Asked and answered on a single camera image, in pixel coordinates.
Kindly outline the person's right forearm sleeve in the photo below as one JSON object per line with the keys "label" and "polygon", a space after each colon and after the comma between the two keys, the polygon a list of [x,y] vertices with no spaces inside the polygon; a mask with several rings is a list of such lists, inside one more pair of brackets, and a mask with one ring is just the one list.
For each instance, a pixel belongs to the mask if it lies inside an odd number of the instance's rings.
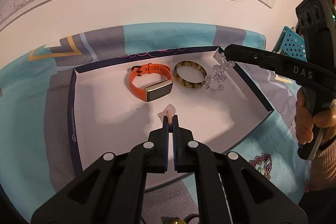
{"label": "person's right forearm sleeve", "polygon": [[311,162],[309,190],[335,188],[335,139],[324,144]]}

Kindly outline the person's right hand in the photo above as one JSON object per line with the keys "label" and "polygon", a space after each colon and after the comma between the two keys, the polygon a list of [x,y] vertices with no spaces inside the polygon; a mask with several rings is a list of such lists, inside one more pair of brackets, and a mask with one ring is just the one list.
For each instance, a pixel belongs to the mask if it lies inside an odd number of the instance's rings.
{"label": "person's right hand", "polygon": [[335,137],[335,100],[333,100],[331,108],[312,116],[306,109],[305,95],[302,88],[300,88],[297,92],[295,107],[295,135],[300,144],[310,143],[313,140],[314,126],[325,129],[321,144],[326,144]]}

